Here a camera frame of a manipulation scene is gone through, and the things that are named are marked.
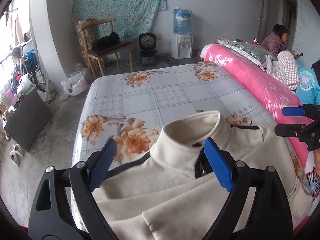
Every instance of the shoe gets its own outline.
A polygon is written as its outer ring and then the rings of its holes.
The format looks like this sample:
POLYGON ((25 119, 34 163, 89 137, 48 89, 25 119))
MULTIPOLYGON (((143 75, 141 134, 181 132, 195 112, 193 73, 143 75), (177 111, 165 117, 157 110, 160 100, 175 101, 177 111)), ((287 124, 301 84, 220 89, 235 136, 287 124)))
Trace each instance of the shoe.
POLYGON ((19 166, 20 160, 19 160, 18 156, 14 154, 13 151, 10 152, 10 158, 11 158, 12 162, 13 162, 16 166, 19 166))
POLYGON ((19 145, 16 144, 13 149, 16 151, 17 154, 19 154, 21 157, 24 156, 24 149, 19 145))
POLYGON ((9 134, 5 133, 5 135, 4 135, 4 136, 5 136, 5 138, 6 138, 6 140, 7 140, 7 141, 10 141, 11 137, 10 137, 10 135, 9 135, 9 134))

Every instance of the wooden chair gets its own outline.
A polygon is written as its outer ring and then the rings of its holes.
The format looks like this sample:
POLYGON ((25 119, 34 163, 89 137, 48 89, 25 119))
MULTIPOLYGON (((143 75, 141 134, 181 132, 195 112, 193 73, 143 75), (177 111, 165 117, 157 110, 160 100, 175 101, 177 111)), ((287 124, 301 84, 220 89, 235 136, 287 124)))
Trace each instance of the wooden chair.
POLYGON ((95 27, 95 26, 98 26, 98 25, 101 25, 101 24, 109 22, 110 26, 111 26, 111 31, 113 32, 112 22, 114 22, 115 20, 116 20, 115 18, 95 20, 95 21, 92 21, 92 22, 88 23, 87 25, 85 25, 84 27, 82 27, 79 30, 79 31, 81 31, 82 38, 84 40, 84 49, 87 52, 87 55, 89 57, 89 65, 90 65, 90 68, 91 68, 91 71, 92 71, 92 74, 93 74, 94 78, 96 78, 96 77, 95 77, 95 74, 94 74, 94 69, 93 69, 93 65, 92 65, 92 61, 91 61, 92 58, 98 61, 101 74, 102 74, 102 76, 105 76, 101 60, 104 57, 108 56, 108 55, 111 55, 113 53, 116 54, 117 66, 118 66, 118 69, 120 70, 118 51, 121 50, 121 49, 126 49, 126 48, 129 51, 130 68, 131 68, 131 72, 133 72, 132 58, 131 58, 131 42, 120 41, 116 45, 110 46, 108 48, 96 47, 94 49, 88 50, 88 44, 87 44, 87 40, 86 40, 85 35, 84 35, 84 31, 86 29, 88 29, 88 28, 92 28, 92 27, 95 27))

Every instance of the white plastic bag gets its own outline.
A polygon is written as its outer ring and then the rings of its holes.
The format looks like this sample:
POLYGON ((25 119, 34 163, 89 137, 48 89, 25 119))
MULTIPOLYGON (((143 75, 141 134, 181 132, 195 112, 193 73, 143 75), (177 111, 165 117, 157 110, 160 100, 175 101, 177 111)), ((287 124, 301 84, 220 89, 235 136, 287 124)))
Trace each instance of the white plastic bag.
POLYGON ((17 88, 17 94, 22 92, 25 96, 28 94, 29 89, 31 88, 32 83, 29 79, 29 74, 24 74, 19 80, 19 86, 17 88))
POLYGON ((90 70, 88 68, 83 68, 79 71, 76 71, 76 72, 73 72, 73 73, 70 73, 70 77, 74 77, 75 75, 81 73, 84 77, 85 80, 89 81, 92 79, 92 75, 90 73, 90 70))
POLYGON ((77 96, 90 87, 81 73, 61 81, 61 85, 63 91, 70 96, 77 96))

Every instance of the gray pillow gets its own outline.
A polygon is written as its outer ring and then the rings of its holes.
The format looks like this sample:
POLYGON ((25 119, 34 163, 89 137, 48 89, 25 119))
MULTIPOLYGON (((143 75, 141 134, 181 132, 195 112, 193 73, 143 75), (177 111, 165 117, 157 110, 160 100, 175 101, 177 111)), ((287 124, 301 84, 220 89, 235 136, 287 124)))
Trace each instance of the gray pillow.
POLYGON ((244 42, 233 42, 224 46, 238 52, 262 69, 266 66, 266 55, 272 55, 272 61, 277 61, 277 58, 270 51, 266 50, 260 45, 252 45, 244 42))

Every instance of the white jacket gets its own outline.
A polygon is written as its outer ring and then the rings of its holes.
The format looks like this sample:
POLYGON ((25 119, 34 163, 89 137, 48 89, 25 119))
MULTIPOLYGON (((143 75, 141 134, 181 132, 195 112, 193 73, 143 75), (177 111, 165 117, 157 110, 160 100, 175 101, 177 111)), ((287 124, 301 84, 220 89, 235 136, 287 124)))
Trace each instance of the white jacket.
MULTIPOLYGON (((288 196, 293 225, 306 216, 312 197, 305 193, 284 138, 267 128, 240 129, 227 124, 218 111, 203 112, 172 122, 151 147, 150 158, 106 179, 93 196, 119 239, 195 240, 209 230, 228 192, 214 172, 195 179, 201 147, 212 137, 221 150, 249 167, 276 168, 288 196)), ((255 189, 251 188, 236 226, 245 226, 255 189)))

